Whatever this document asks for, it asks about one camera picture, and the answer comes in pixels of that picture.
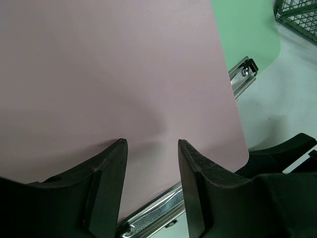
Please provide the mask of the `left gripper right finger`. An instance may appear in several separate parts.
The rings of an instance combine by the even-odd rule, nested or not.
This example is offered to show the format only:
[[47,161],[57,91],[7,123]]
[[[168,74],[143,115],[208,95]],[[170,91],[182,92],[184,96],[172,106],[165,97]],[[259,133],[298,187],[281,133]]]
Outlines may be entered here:
[[190,237],[316,237],[316,173],[244,178],[184,139],[178,141],[178,161]]

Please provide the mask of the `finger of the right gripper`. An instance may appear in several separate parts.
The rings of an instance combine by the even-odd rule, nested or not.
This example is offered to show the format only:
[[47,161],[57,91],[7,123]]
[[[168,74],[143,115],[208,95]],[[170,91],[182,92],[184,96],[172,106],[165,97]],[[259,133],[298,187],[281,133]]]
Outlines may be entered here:
[[313,137],[299,133],[279,145],[250,151],[247,163],[235,174],[253,178],[260,174],[281,173],[316,144],[317,141]]

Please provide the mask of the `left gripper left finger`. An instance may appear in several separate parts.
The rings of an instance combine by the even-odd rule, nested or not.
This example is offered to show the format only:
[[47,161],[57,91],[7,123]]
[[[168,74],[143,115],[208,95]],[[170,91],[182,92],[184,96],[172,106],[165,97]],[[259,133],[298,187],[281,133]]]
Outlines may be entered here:
[[119,139],[44,182],[0,180],[3,238],[112,238],[116,233],[128,143]]

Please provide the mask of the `pink clipboard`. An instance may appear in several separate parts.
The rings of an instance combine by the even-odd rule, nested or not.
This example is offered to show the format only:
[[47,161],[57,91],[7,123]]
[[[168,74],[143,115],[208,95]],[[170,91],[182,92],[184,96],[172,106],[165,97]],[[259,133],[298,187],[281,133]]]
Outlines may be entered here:
[[117,225],[180,181],[178,141],[249,158],[209,0],[3,0],[0,179],[44,182],[119,139]]

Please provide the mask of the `green clipboard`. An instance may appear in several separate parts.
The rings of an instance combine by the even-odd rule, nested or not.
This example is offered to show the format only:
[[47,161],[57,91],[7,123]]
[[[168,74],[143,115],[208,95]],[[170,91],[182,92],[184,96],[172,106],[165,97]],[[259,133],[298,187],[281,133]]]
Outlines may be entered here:
[[277,58],[280,35],[270,0],[213,0],[235,98]]

